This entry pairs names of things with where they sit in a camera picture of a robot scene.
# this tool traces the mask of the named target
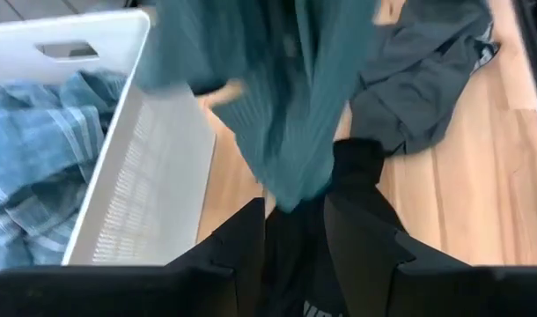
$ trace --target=teal knit garment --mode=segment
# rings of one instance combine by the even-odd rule
[[[194,91],[240,78],[215,107],[283,210],[316,196],[333,168],[333,136],[357,87],[375,0],[163,0],[137,78]]]

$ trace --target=laundry basket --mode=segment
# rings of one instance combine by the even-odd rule
[[[215,134],[187,87],[149,96],[132,85],[149,31],[139,10],[0,25],[0,82],[58,84],[102,68],[128,76],[63,264],[162,265],[195,244]],[[39,49],[72,42],[97,55]]]

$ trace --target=wooden floor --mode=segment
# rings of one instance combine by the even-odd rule
[[[445,140],[389,159],[379,187],[433,247],[471,264],[537,264],[537,95],[511,0],[490,4],[501,51],[471,77]],[[232,133],[209,117],[218,140],[199,240],[262,195]]]

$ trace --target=fabric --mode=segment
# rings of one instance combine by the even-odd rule
[[[371,41],[375,0],[158,1],[137,74],[160,89],[207,92],[231,78],[244,94],[214,113],[235,132],[255,177],[283,209],[329,182],[333,135]]]
[[[258,316],[349,316],[323,222],[326,197],[349,202],[403,230],[394,209],[376,189],[385,153],[374,141],[349,139],[334,145],[333,178],[325,193],[291,213],[275,209],[267,219],[264,289]]]
[[[409,154],[445,136],[470,74],[498,51],[484,0],[407,0],[400,20],[378,26],[350,102],[351,135]]]
[[[165,267],[0,272],[0,316],[252,317],[261,287],[263,206],[254,199]]]
[[[0,85],[0,269],[61,262],[124,78]]]

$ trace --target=black garment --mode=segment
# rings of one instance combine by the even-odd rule
[[[403,229],[375,187],[384,163],[380,144],[343,140],[335,143],[334,155],[333,177],[325,193],[302,202],[291,214],[275,209],[268,217],[259,316],[349,316],[327,247],[326,196],[356,206],[355,214],[358,210],[375,212],[376,217]]]
[[[408,0],[377,39],[352,98],[351,135],[380,141],[393,154],[415,153],[443,139],[470,74],[489,62],[486,0]]]
[[[165,267],[0,273],[0,316],[251,317],[261,287],[264,202],[255,199]]]

